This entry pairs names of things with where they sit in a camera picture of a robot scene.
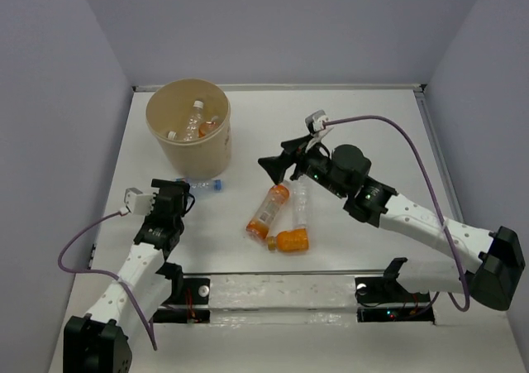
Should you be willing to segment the orange bottle with white cap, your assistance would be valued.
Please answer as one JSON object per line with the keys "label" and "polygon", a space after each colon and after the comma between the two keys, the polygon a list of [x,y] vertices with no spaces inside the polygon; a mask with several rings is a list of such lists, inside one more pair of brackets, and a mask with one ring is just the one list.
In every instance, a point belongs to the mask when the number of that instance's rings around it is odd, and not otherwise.
{"label": "orange bottle with white cap", "polygon": [[198,137],[204,138],[213,133],[220,126],[220,118],[218,116],[212,117],[209,120],[202,122],[198,128]]}

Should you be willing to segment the short orange bottle yellow cap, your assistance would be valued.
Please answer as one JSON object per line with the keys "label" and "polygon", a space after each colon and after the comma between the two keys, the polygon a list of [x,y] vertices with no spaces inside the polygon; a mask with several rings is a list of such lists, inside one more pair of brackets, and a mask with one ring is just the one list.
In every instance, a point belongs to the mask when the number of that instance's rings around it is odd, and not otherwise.
{"label": "short orange bottle yellow cap", "polygon": [[309,239],[306,228],[280,232],[276,236],[266,237],[265,242],[270,251],[298,253],[305,252],[309,249]]}

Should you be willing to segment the clear bottle blue cap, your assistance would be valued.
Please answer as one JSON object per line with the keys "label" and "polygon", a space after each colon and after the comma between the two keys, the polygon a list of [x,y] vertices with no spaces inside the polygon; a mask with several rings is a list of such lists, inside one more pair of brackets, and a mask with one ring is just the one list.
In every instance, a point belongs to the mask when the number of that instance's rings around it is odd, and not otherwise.
{"label": "clear bottle blue cap", "polygon": [[176,181],[183,181],[189,184],[190,193],[204,194],[204,193],[220,193],[223,190],[223,184],[220,179],[197,180],[189,178],[177,178]]}

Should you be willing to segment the tall orange juice bottle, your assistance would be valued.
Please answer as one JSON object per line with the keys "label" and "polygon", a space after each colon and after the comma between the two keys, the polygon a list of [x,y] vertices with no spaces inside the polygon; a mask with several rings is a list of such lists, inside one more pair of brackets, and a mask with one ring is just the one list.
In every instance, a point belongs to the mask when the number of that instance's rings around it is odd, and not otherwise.
{"label": "tall orange juice bottle", "polygon": [[246,225],[246,234],[253,239],[264,240],[281,208],[287,203],[289,195],[288,188],[282,184],[271,187]]}

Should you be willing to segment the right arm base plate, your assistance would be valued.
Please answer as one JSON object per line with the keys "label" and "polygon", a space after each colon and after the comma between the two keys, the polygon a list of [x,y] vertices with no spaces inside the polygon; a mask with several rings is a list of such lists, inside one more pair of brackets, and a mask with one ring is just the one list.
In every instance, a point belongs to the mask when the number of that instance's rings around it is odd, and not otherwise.
{"label": "right arm base plate", "polygon": [[359,323],[435,322],[431,296],[410,293],[397,282],[406,262],[407,258],[395,258],[382,275],[355,280]]}

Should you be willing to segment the clear crushed plastic bottle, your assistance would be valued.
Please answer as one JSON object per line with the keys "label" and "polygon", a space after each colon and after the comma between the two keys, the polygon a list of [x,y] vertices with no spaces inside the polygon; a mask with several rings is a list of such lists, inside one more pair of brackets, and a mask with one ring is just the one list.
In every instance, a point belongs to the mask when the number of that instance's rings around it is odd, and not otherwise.
{"label": "clear crushed plastic bottle", "polygon": [[293,182],[293,227],[295,229],[307,229],[309,213],[309,179],[302,176]]}

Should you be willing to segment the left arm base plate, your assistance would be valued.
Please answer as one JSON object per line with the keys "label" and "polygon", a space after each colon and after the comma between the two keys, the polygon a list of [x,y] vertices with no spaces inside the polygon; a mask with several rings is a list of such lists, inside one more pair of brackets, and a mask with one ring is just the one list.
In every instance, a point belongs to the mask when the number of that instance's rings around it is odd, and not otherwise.
{"label": "left arm base plate", "polygon": [[207,277],[184,276],[182,285],[162,304],[154,323],[209,323],[211,281]]}

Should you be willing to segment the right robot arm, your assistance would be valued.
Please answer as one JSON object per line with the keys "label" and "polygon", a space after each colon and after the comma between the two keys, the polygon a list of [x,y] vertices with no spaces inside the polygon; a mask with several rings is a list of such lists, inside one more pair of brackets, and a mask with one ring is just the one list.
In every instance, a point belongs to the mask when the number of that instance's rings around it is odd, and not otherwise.
{"label": "right robot arm", "polygon": [[448,256],[448,261],[423,264],[395,258],[380,281],[382,294],[399,300],[409,293],[464,293],[485,307],[509,309],[526,262],[518,235],[508,227],[496,231],[444,218],[414,203],[396,189],[369,176],[371,162],[353,145],[333,151],[311,136],[281,144],[277,156],[259,165],[275,184],[293,168],[292,179],[305,175],[346,202],[356,221],[396,232]]}

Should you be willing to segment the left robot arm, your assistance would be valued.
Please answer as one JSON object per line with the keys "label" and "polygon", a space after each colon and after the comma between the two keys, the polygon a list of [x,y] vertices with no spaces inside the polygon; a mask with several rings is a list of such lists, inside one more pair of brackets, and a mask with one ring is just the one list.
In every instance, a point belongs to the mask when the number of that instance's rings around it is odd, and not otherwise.
{"label": "left robot arm", "polygon": [[155,313],[183,293],[183,270],[168,259],[180,241],[183,219],[195,198],[184,180],[153,179],[150,186],[151,193],[127,189],[122,207],[108,214],[109,218],[144,218],[121,269],[117,273],[94,268],[81,271],[104,275],[111,282],[83,316],[72,316],[65,324],[64,372],[128,372],[139,328],[153,342]]}

